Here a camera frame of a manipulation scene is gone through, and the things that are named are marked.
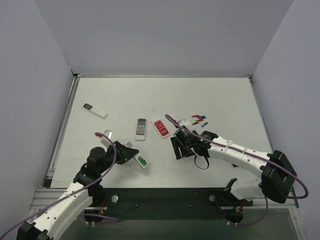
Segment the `slim white remote control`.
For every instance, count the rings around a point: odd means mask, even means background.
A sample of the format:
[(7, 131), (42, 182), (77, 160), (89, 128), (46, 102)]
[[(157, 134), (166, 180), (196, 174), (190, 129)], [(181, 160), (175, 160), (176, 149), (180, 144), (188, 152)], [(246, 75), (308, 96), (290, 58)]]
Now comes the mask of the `slim white remote control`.
[[(131, 149), (136, 149), (133, 144), (128, 140), (125, 144), (126, 147), (131, 148)], [(148, 166), (148, 163), (146, 159), (142, 156), (141, 152), (139, 151), (133, 159), (143, 168), (146, 169)]]

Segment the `green battery vertical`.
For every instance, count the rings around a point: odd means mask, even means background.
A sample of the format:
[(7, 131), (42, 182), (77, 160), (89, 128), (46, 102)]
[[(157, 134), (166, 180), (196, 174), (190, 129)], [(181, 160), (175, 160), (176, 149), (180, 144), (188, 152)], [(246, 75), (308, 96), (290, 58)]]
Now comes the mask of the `green battery vertical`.
[(147, 164), (146, 161), (141, 156), (138, 157), (138, 160), (143, 166)]

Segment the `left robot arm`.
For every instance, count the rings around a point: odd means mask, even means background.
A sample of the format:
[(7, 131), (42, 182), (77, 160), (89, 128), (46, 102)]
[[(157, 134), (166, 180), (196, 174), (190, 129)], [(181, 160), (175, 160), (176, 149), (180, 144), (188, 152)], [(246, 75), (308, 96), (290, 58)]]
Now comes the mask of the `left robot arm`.
[(23, 222), (17, 231), (18, 240), (59, 240), (66, 229), (90, 205), (96, 206), (103, 200), (102, 175), (114, 164), (123, 165), (140, 151), (118, 141), (107, 149), (94, 147), (86, 163), (64, 191), (61, 197), (49, 206), (33, 222)]

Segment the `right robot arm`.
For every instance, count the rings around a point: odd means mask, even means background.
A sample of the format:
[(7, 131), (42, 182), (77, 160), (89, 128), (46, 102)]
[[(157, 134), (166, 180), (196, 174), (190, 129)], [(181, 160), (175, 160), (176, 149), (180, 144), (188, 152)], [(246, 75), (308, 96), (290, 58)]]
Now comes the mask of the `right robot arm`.
[(232, 180), (227, 187), (236, 199), (265, 196), (283, 204), (287, 201), (297, 176), (287, 156), (278, 150), (256, 151), (226, 140), (209, 131), (198, 134), (178, 129), (171, 137), (176, 159), (204, 157), (223, 160), (256, 176), (254, 180)]

